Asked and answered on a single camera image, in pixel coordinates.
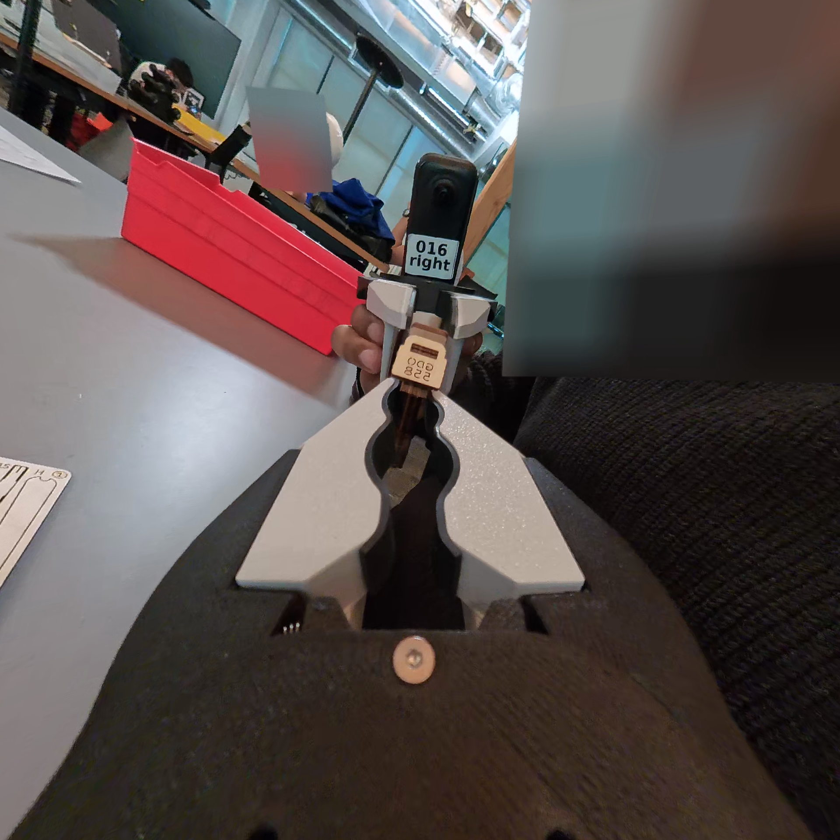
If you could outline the grey desk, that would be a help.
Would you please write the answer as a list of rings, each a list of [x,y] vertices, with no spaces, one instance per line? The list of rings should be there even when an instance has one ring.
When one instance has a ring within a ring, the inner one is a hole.
[[[6,838],[156,585],[347,406],[353,371],[123,240],[122,183],[2,126],[80,179],[2,162],[2,456],[71,473],[2,586]]]

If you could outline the person's right forearm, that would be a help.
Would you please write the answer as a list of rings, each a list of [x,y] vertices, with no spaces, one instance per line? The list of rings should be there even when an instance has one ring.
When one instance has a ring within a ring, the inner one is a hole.
[[[506,376],[501,368],[502,353],[463,355],[448,395],[490,431],[513,445],[536,379]]]

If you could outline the large dark monitor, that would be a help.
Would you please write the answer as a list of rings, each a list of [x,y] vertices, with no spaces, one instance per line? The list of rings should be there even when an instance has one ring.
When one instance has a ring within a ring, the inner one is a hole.
[[[241,41],[189,1],[92,2],[120,33],[122,73],[142,61],[179,58],[190,67],[193,87],[204,96],[203,113],[216,116]]]

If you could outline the wooden puzzle sheet with cutouts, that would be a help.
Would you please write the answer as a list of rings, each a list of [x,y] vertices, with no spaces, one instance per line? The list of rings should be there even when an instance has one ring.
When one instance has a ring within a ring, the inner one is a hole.
[[[66,469],[1,458],[1,585],[70,480]]]

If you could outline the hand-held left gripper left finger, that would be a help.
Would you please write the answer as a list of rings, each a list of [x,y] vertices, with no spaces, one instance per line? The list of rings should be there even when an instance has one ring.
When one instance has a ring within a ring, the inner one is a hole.
[[[383,587],[396,556],[383,479],[396,389],[379,384],[296,453],[236,573],[239,587],[332,598],[349,625],[363,625],[366,600]]]

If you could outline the person's right hand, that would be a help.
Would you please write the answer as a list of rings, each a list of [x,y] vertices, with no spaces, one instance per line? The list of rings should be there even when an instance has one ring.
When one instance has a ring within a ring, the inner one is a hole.
[[[383,321],[361,303],[354,308],[350,323],[339,325],[332,333],[332,350],[355,368],[351,405],[380,383],[384,326]],[[481,333],[474,335],[466,339],[462,347],[449,394],[463,403],[481,402],[490,389],[490,378],[476,356],[483,338]]]

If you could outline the silver ventilation ducts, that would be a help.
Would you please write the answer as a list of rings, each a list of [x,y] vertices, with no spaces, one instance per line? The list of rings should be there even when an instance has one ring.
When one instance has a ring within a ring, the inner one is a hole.
[[[425,71],[428,95],[466,122],[462,132],[487,179],[517,136],[531,3],[393,5],[389,34]]]

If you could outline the red plastic bin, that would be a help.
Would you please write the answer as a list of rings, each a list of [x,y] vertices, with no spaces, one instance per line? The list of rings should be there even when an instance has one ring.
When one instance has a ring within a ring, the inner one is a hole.
[[[132,143],[122,237],[329,355],[358,303],[359,272],[215,174]]]

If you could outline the black round lamp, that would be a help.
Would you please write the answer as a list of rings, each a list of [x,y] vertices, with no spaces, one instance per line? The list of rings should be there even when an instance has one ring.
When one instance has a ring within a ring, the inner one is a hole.
[[[393,57],[372,37],[363,33],[355,37],[355,51],[362,65],[369,71],[368,77],[353,106],[353,110],[343,128],[343,144],[347,144],[361,112],[367,102],[375,83],[381,81],[386,89],[401,90],[404,77]]]

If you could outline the white paper sheet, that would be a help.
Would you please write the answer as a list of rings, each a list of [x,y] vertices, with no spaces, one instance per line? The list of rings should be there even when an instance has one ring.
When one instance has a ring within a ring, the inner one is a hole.
[[[1,161],[69,184],[80,180],[1,127]]]

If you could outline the long wooden table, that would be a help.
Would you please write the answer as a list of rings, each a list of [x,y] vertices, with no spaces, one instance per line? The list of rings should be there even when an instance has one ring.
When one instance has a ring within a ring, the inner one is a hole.
[[[145,108],[141,103],[123,95],[120,92],[123,88],[122,79],[116,75],[112,68],[106,66],[98,56],[91,55],[90,58],[95,64],[102,66],[103,70],[99,76],[103,79],[103,84],[99,84],[90,71],[87,75],[83,75],[83,69],[75,69],[66,62],[59,61],[55,56],[48,55],[37,49],[33,50],[31,58],[31,66],[26,69],[24,78],[31,80],[33,83],[41,84],[49,89],[58,89],[59,87],[55,84],[53,77],[60,77],[71,86],[72,90],[81,88],[87,92],[89,98],[109,102],[116,109],[130,113],[133,119],[141,119],[152,123],[159,129],[168,132],[172,137],[178,138],[186,144],[190,144],[194,149],[205,155],[215,153],[221,143],[224,142],[224,138],[218,132],[188,115],[180,104],[176,105],[180,113],[180,118],[174,122],[166,122],[160,119],[155,112]],[[339,230],[327,224],[314,214],[306,204],[297,201],[288,193],[271,191],[261,185],[259,176],[252,166],[234,158],[228,164],[228,168],[236,170],[236,172],[256,184],[256,190],[259,193],[271,195],[276,199],[277,203],[288,207],[287,215],[290,217],[292,223],[298,225],[301,230],[305,232],[318,230],[316,240],[324,247],[335,244],[339,248],[340,254],[345,251],[351,252],[353,253],[352,260],[361,260],[365,265],[372,265],[384,274],[388,272],[389,266],[385,261],[378,260],[351,238],[348,238]]]

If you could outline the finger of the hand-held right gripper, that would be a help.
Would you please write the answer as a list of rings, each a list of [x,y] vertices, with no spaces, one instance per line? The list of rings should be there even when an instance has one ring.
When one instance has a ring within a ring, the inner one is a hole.
[[[448,380],[454,382],[483,344],[494,301],[483,297],[449,297],[448,301]]]
[[[366,288],[366,308],[384,323],[381,380],[391,376],[396,340],[411,321],[416,294],[410,283],[370,283]]]

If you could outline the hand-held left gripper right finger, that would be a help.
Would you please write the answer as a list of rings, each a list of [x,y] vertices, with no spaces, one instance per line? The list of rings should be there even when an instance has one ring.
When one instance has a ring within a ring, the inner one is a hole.
[[[584,573],[524,457],[447,395],[433,392],[432,404],[453,459],[437,520],[459,561],[465,625],[478,627],[493,602],[582,591]]]

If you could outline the small engraved wooden piece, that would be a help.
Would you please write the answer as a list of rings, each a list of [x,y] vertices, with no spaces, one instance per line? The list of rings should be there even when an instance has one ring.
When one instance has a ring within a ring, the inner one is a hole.
[[[400,383],[402,413],[396,422],[392,466],[401,468],[433,391],[444,383],[448,366],[448,334],[441,317],[416,312],[395,353],[392,375]]]

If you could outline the wooden beam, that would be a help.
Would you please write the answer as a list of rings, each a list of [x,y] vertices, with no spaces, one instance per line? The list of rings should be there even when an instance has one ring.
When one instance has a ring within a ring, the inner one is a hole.
[[[514,140],[501,156],[489,180],[472,207],[463,247],[464,266],[467,266],[504,207],[509,203],[518,141]]]

